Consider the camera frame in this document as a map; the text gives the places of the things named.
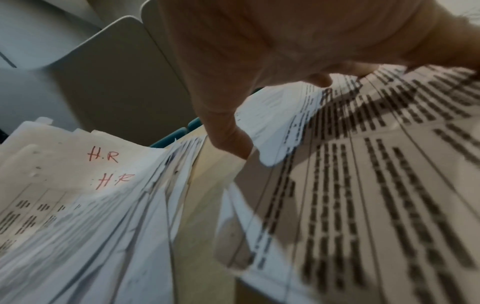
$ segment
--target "red handwritten letter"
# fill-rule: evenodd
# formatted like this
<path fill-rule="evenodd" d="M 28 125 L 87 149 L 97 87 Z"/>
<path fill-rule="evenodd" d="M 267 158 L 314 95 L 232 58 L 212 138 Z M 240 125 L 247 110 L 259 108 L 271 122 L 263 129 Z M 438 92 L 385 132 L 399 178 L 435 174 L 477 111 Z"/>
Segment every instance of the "red handwritten letter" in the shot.
<path fill-rule="evenodd" d="M 95 146 L 93 146 L 93 148 L 91 149 L 91 152 L 87 153 L 87 155 L 90 155 L 90 159 L 88 161 L 92 161 L 92 156 L 95 156 L 95 159 L 99 158 L 100 157 L 100 150 L 101 150 L 101 148 L 98 147 L 98 152 L 95 154 Z"/>
<path fill-rule="evenodd" d="M 114 159 L 114 157 L 115 157 L 115 156 L 118 156 L 118 155 L 119 155 L 118 152 L 111 151 L 111 152 L 109 152 L 108 155 L 106 156 L 106 159 L 107 159 L 107 160 L 113 159 L 113 160 L 115 161 L 115 163 L 119 163 L 119 162 L 117 162 L 116 159 Z"/>
<path fill-rule="evenodd" d="M 109 183 L 110 179 L 112 178 L 112 176 L 113 176 L 113 173 L 110 174 L 110 177 L 109 177 L 109 178 L 107 178 L 107 174 L 104 173 L 104 174 L 103 174 L 103 178 L 99 179 L 100 184 L 98 185 L 98 187 L 97 187 L 95 190 L 98 190 L 98 189 L 102 186 L 102 184 L 103 184 L 104 182 L 105 182 L 105 185 L 103 185 L 103 186 L 106 187 L 107 184 Z"/>
<path fill-rule="evenodd" d="M 130 180 L 128 178 L 131 178 L 132 176 L 135 176 L 135 174 L 124 174 L 124 175 L 120 175 L 118 177 L 118 181 L 115 183 L 115 185 L 117 185 L 118 183 L 120 182 L 129 182 Z"/>

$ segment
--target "chair backrest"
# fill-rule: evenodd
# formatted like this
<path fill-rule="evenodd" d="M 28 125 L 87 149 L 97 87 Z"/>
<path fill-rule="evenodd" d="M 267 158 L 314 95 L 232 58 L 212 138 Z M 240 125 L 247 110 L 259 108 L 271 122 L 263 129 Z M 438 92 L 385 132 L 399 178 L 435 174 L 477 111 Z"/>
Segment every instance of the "chair backrest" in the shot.
<path fill-rule="evenodd" d="M 157 1 L 158 0 L 148 0 L 141 6 L 141 21 L 145 25 L 146 30 L 155 41 L 158 48 L 160 48 L 168 63 L 175 70 L 175 73 L 180 78 L 180 81 L 185 84 L 182 72 L 177 64 L 175 54 L 170 47 L 167 32 L 165 31 Z"/>
<path fill-rule="evenodd" d="M 133 17 L 39 70 L 0 70 L 0 100 L 0 109 L 9 112 L 0 113 L 0 128 L 7 132 L 12 128 L 5 125 L 46 116 L 59 127 L 80 125 L 143 145 L 196 117 L 185 87 Z"/>

